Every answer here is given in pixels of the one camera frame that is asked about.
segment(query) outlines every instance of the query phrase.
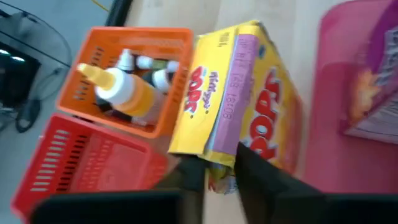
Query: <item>bottle cap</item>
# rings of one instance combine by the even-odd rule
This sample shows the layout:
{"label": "bottle cap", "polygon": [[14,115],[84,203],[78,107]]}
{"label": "bottle cap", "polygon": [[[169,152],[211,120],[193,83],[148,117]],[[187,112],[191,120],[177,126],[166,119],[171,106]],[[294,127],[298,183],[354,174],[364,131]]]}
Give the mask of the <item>bottle cap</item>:
{"label": "bottle cap", "polygon": [[152,81],[154,82],[155,88],[160,90],[162,93],[169,92],[170,80],[166,69],[154,72],[152,74]]}
{"label": "bottle cap", "polygon": [[166,67],[167,72],[171,72],[171,73],[176,72],[178,69],[178,66],[180,66],[179,62],[176,62],[176,61],[167,62],[167,67]]}
{"label": "bottle cap", "polygon": [[115,67],[126,72],[131,72],[134,70],[133,61],[134,57],[132,56],[130,49],[123,49]]}
{"label": "bottle cap", "polygon": [[110,90],[115,83],[114,75],[102,68],[81,63],[77,67],[77,70],[83,73],[89,81],[104,90]]}
{"label": "bottle cap", "polygon": [[137,57],[137,66],[140,69],[151,69],[153,63],[154,63],[153,58],[143,56],[143,55],[140,55]]}

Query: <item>dropper bottle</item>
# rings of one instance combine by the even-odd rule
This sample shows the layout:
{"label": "dropper bottle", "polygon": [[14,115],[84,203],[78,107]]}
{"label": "dropper bottle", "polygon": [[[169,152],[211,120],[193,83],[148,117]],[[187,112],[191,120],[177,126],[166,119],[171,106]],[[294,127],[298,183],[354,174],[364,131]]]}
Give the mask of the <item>dropper bottle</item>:
{"label": "dropper bottle", "polygon": [[114,109],[134,117],[140,125],[155,124],[165,101],[163,93],[136,75],[118,68],[102,68],[81,63],[78,70],[95,84],[96,94]]}
{"label": "dropper bottle", "polygon": [[132,74],[132,71],[134,71],[134,57],[132,56],[130,49],[123,49],[115,67],[127,74]]}

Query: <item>white floor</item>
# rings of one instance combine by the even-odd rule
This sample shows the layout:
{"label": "white floor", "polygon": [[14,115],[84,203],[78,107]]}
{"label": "white floor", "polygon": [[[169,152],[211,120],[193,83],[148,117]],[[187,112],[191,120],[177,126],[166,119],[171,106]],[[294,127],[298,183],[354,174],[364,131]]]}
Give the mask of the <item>white floor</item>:
{"label": "white floor", "polygon": [[[79,50],[80,44],[85,39],[85,35],[90,27],[103,26],[108,16],[106,11],[94,5],[90,0],[3,1],[27,12],[31,12],[48,22],[51,26],[54,26],[68,41],[72,50],[72,57]],[[112,1],[101,0],[101,3],[106,7],[110,7]],[[16,12],[1,3],[0,9],[10,14]],[[47,42],[47,39],[58,38],[51,32],[46,32],[43,35],[44,42]],[[55,49],[54,51],[49,50],[49,52],[54,57],[61,58],[61,61],[67,61],[65,60],[64,50]],[[43,65],[39,70],[37,78],[43,77],[54,68],[61,66],[60,63],[52,59],[42,56],[38,57]],[[19,219],[11,213],[10,201],[22,179],[22,175],[35,149],[37,139],[44,129],[45,122],[55,111],[54,101],[56,97],[54,95],[43,102],[41,114],[34,127],[28,132],[23,134],[17,133],[12,124],[0,133],[0,223],[20,223]]]}

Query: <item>yellow cereal box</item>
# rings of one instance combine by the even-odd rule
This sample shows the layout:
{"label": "yellow cereal box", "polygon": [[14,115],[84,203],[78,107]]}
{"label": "yellow cereal box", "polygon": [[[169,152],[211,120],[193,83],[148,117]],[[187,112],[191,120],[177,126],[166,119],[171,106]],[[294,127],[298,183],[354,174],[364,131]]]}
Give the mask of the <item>yellow cereal box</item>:
{"label": "yellow cereal box", "polygon": [[[239,51],[242,45],[246,48],[245,53]],[[252,63],[239,64],[243,58],[250,58]],[[237,78],[237,64],[238,67],[251,67],[245,70],[254,81],[249,88],[234,83],[235,80],[249,80]],[[240,140],[277,167],[294,171],[300,147],[301,102],[260,22],[249,21],[202,35],[197,41],[190,71],[187,98],[180,107],[169,152],[196,154],[231,169]],[[231,86],[245,86],[243,89],[249,89],[248,97],[236,96],[229,91]],[[239,97],[240,100],[248,99],[243,107],[232,104]],[[239,108],[243,108],[240,117],[235,113]],[[232,129],[222,124],[223,118],[233,118],[228,124],[239,123],[239,127]],[[232,173],[223,166],[213,166],[212,169]],[[220,177],[214,176],[212,182],[219,180]],[[231,192],[233,187],[225,188]]]}

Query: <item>orange plastic basket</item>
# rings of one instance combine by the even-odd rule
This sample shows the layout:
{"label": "orange plastic basket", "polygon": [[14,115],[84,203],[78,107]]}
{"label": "orange plastic basket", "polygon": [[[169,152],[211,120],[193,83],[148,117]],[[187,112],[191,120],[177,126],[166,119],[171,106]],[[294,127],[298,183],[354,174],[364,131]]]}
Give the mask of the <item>orange plastic basket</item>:
{"label": "orange plastic basket", "polygon": [[28,223],[53,194],[151,189],[167,158],[145,142],[70,116],[53,115],[12,202]]}
{"label": "orange plastic basket", "polygon": [[[58,108],[82,118],[106,124],[129,133],[156,138],[171,135],[183,99],[187,73],[192,58],[193,34],[184,28],[96,27],[89,33],[63,86]],[[135,126],[103,114],[95,105],[93,85],[76,71],[79,63],[101,68],[113,67],[122,49],[134,54],[180,62],[156,126]]]}

